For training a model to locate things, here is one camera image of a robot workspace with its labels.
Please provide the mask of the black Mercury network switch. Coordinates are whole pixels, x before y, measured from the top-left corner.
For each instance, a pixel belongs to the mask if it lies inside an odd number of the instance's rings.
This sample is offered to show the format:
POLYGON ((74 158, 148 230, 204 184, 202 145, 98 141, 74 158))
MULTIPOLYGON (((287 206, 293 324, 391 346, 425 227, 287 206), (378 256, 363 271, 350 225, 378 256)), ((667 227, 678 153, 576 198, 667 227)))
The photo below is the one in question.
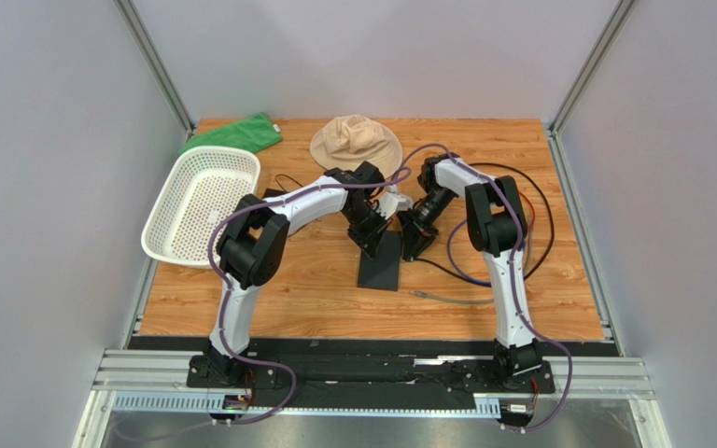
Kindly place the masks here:
POLYGON ((397 291, 400 284, 401 252, 401 233, 386 231, 374 259, 361 254, 357 287, 397 291))

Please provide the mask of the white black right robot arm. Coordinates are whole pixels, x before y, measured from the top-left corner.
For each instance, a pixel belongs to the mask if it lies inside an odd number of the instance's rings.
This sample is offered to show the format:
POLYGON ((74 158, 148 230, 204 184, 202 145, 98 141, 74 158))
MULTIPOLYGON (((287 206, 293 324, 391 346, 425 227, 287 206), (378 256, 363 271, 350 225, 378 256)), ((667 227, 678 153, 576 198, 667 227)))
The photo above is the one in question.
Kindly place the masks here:
POLYGON ((494 378, 507 390, 529 385, 541 368, 542 354, 527 308, 527 220, 515 180, 486 175, 448 153, 425 159, 417 181, 426 195, 398 213, 402 259, 413 261, 432 245, 439 234, 435 221, 455 198, 462 198, 471 245, 485 261, 493 290, 494 378))

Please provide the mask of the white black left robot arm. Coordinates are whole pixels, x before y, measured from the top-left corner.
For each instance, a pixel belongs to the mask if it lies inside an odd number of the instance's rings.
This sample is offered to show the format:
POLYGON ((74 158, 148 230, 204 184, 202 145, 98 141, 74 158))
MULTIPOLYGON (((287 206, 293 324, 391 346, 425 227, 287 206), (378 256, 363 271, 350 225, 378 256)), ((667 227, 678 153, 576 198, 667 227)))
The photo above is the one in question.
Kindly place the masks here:
POLYGON ((268 200, 247 194, 216 226, 208 243, 210 266, 222 280, 218 317, 207 348, 190 360, 191 387, 247 384, 250 326, 264 285, 280 268, 288 237, 326 215, 341 213, 348 235, 372 258, 396 210, 382 200, 399 179, 385 180, 364 162, 354 171, 331 169, 315 182, 268 200))

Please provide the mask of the beige bucket hat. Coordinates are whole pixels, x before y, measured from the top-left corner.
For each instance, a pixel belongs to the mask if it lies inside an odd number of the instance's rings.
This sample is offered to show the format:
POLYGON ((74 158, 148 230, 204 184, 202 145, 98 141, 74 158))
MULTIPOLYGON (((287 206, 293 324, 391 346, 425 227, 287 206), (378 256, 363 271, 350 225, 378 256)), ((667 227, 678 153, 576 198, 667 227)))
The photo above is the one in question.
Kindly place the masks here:
POLYGON ((330 120, 311 139, 310 154, 325 169, 355 170, 369 162, 390 177, 402 164, 401 141, 386 125, 362 115, 330 120))

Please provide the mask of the green cloth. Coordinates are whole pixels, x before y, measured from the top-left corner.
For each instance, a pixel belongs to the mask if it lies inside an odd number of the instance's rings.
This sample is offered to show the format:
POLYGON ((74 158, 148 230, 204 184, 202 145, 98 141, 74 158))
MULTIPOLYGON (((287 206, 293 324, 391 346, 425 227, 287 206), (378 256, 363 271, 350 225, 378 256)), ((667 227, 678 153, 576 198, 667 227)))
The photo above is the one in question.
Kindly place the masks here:
POLYGON ((279 128, 271 118, 266 113, 258 113, 196 134, 177 153, 182 155, 196 147, 215 146, 237 148, 256 154, 281 141, 279 128))

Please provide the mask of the white perforated plastic basket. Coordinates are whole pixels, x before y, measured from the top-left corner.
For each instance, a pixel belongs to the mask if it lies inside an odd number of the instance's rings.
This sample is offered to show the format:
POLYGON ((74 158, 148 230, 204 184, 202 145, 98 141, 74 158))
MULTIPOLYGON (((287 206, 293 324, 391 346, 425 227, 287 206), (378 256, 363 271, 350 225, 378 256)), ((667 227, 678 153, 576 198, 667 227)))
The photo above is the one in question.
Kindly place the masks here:
POLYGON ((240 199, 258 190, 261 165, 253 153, 200 146, 178 157, 141 234, 148 257, 207 269, 207 244, 215 227, 240 199))

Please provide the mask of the aluminium front rail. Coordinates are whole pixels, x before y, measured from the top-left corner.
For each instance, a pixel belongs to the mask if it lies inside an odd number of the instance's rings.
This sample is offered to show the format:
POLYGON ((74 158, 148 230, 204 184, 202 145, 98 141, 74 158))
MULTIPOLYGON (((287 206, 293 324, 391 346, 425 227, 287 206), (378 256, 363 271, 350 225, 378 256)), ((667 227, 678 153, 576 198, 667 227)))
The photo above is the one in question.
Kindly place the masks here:
MULTIPOLYGON (((280 402, 281 388, 275 371, 260 371, 257 381, 262 400, 250 397, 248 386, 227 387, 208 383, 190 366, 188 352, 108 350, 102 358, 73 444, 101 447, 120 412, 197 413, 213 415, 261 415, 280 402)), ((642 447, 669 447, 667 431, 645 373, 635 358, 579 357, 573 362, 572 383, 560 411, 594 412, 623 410, 617 425, 634 434, 642 447)), ((568 374, 566 362, 552 357, 533 385, 519 391, 498 391, 480 384, 471 373, 447 374, 445 383, 435 380, 381 381, 358 379, 300 379, 292 400, 280 414, 290 416, 478 418, 495 422, 502 416, 531 416, 539 403, 558 403, 568 374)))

